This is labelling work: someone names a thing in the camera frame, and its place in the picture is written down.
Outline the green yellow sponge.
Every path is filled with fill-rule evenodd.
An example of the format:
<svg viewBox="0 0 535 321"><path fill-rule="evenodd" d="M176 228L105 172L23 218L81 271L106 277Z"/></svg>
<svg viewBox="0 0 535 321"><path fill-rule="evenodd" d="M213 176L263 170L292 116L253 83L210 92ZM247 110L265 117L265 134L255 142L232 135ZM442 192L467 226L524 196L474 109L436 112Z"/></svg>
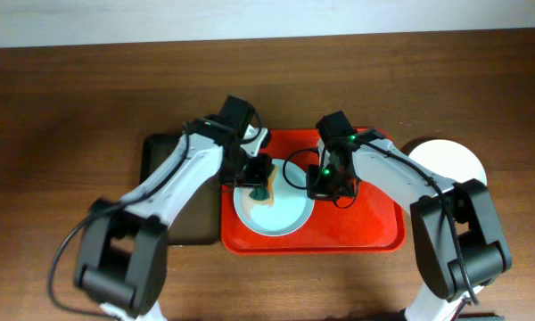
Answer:
<svg viewBox="0 0 535 321"><path fill-rule="evenodd" d="M270 192L265 186L256 187L251 189L249 197L256 202L263 202L270 198Z"/></svg>

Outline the light blue plate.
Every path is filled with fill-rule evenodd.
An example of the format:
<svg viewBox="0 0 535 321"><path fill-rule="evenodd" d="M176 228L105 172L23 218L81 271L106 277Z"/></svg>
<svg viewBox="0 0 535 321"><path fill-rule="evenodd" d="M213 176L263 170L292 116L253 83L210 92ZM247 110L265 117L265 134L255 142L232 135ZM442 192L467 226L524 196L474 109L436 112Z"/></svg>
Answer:
<svg viewBox="0 0 535 321"><path fill-rule="evenodd" d="M273 159L273 170L269 178L268 189L270 198L256 202L249 197L252 188L237 187L233 201L235 212L240 221L252 232L279 237L289 235L300 229L310 218L315 201L307 196L307 192L296 189L294 185L306 184L306 174L299 166L288 161Z"/></svg>

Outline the white plate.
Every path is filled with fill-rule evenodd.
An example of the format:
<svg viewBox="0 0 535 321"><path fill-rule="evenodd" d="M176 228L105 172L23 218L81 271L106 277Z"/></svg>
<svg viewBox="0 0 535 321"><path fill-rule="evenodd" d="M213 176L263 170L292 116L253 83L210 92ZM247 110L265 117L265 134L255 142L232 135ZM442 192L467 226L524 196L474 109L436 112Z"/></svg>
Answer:
<svg viewBox="0 0 535 321"><path fill-rule="evenodd" d="M433 139L420 143L409 153L409 158L459 183L475 178L488 184L486 171L478 157L454 141Z"/></svg>

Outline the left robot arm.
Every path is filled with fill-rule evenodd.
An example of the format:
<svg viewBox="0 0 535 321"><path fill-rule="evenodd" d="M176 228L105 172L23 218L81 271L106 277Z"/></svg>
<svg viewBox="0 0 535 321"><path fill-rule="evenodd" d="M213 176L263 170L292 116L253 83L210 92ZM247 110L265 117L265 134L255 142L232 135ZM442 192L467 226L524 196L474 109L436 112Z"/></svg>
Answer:
<svg viewBox="0 0 535 321"><path fill-rule="evenodd" d="M91 210L75 285L111 320L161 320L168 232L181 209L211 177L232 186L265 186L271 162L260 149L270 132L247 120L199 118L185 124L170 156L116 203Z"/></svg>

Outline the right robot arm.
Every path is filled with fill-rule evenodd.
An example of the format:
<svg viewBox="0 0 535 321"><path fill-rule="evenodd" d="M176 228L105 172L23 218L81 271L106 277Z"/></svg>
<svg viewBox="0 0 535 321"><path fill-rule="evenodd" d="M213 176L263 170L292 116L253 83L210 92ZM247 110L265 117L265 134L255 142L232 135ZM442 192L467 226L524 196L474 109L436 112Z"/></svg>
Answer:
<svg viewBox="0 0 535 321"><path fill-rule="evenodd" d="M405 320L455 320L478 292L513 265L489 188L441 176L401 152L383 133L319 130L317 178L309 197L333 201L348 183L368 183L409 213L423 284Z"/></svg>

